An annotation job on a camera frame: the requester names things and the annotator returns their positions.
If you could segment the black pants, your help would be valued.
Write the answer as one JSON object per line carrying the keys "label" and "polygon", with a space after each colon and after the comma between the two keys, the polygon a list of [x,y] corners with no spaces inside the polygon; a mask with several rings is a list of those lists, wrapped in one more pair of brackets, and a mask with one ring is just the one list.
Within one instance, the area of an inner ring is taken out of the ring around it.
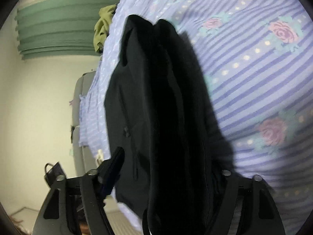
{"label": "black pants", "polygon": [[227,150],[196,55],[171,23],[130,15],[104,100],[110,150],[125,151],[115,196],[150,234],[227,234]]}

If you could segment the grey bed headboard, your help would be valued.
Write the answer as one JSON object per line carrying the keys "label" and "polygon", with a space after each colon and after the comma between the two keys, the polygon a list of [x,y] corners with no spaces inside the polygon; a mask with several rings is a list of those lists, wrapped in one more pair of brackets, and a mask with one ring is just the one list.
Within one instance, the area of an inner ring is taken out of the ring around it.
{"label": "grey bed headboard", "polygon": [[95,71],[84,73],[76,82],[72,100],[72,125],[71,143],[73,147],[73,159],[77,176],[83,176],[90,169],[95,169],[96,163],[84,134],[84,123],[82,118],[82,100],[87,95]]}

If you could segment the cream folded garment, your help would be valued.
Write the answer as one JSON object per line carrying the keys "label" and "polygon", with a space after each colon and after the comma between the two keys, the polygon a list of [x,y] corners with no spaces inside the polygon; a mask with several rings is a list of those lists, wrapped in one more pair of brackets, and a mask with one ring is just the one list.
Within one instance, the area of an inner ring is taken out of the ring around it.
{"label": "cream folded garment", "polygon": [[104,161],[103,151],[102,151],[102,149],[98,149],[98,153],[95,157],[95,163],[96,163],[97,167],[100,166],[103,161]]}

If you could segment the green curtain left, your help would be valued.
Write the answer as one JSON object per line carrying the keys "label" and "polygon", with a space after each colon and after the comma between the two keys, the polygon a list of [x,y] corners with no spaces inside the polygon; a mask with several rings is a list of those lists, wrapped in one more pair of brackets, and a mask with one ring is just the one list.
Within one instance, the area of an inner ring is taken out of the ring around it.
{"label": "green curtain left", "polygon": [[45,0],[18,9],[18,51],[24,60],[60,55],[97,55],[94,27],[99,11],[119,0]]}

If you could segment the olive green garment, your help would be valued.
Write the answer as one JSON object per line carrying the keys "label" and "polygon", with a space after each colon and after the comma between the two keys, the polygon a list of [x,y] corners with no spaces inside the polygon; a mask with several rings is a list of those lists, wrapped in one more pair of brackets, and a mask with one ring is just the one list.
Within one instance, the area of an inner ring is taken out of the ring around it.
{"label": "olive green garment", "polygon": [[99,10],[99,20],[94,26],[93,46],[96,53],[103,53],[104,42],[109,36],[109,28],[117,5],[108,5]]}

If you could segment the purple striped floral bedsheet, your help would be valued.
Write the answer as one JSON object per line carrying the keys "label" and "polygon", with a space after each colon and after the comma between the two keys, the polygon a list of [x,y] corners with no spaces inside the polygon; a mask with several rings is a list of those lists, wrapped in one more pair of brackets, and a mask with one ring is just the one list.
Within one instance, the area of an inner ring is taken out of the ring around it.
{"label": "purple striped floral bedsheet", "polygon": [[285,232],[312,211],[312,19],[299,0],[121,0],[88,94],[87,145],[109,158],[103,108],[130,14],[189,36],[237,172],[274,190]]}

